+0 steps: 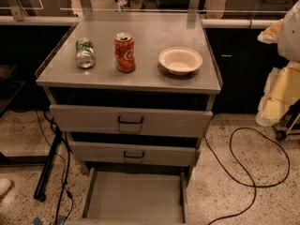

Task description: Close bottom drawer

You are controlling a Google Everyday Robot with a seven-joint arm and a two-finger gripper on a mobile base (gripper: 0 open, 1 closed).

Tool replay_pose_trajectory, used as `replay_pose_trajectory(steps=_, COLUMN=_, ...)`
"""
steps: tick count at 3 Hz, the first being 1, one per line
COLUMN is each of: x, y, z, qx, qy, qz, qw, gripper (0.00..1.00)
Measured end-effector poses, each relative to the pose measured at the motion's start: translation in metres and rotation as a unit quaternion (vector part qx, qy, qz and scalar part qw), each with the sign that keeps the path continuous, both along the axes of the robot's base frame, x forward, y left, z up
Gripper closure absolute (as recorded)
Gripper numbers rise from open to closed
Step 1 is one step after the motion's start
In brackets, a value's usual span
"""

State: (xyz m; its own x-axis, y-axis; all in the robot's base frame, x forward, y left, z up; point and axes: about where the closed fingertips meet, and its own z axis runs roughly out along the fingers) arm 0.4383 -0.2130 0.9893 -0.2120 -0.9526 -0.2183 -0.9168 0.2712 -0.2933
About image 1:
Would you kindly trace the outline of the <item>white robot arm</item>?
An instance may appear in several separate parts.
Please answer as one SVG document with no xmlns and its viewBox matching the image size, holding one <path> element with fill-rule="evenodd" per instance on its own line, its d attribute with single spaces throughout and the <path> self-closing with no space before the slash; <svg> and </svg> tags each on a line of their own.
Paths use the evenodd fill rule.
<svg viewBox="0 0 300 225">
<path fill-rule="evenodd" d="M 271 127 L 300 99 L 300 1 L 283 19 L 262 31 L 258 40 L 276 43 L 278 54 L 288 60 L 284 68 L 271 70 L 259 103 L 256 122 Z"/>
</svg>

